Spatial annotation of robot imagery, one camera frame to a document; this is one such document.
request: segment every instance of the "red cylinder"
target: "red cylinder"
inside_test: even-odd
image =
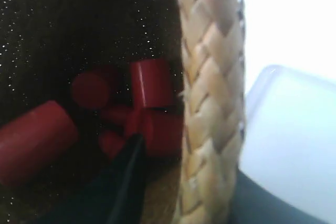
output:
[[[174,104],[169,65],[162,59],[149,59],[130,64],[134,107],[161,108]]]
[[[78,131],[55,101],[27,112],[0,129],[0,183],[19,186],[78,140]]]
[[[161,111],[143,111],[140,133],[145,138],[148,156],[164,157],[179,153],[182,131],[182,116]]]
[[[125,138],[129,138],[133,134],[140,133],[139,130],[140,130],[140,123],[142,120],[142,113],[143,113],[143,110],[141,109],[135,109],[131,112],[124,126],[124,137]]]
[[[132,113],[132,108],[126,105],[107,107],[100,112],[100,118],[118,126],[124,126]]]
[[[114,159],[125,145],[125,140],[113,131],[105,131],[98,137],[100,149],[109,160]]]
[[[72,99],[82,108],[102,109],[116,93],[119,81],[116,69],[111,66],[81,73],[72,82]]]

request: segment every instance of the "glittery black fabric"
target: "glittery black fabric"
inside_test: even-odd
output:
[[[130,102],[127,63],[166,57],[182,89],[180,24],[175,0],[0,0],[0,125],[53,99],[73,117],[81,141],[29,185],[0,187],[0,223],[23,223],[92,178],[105,160],[96,112],[69,99],[78,73],[114,63],[125,73],[119,94]]]

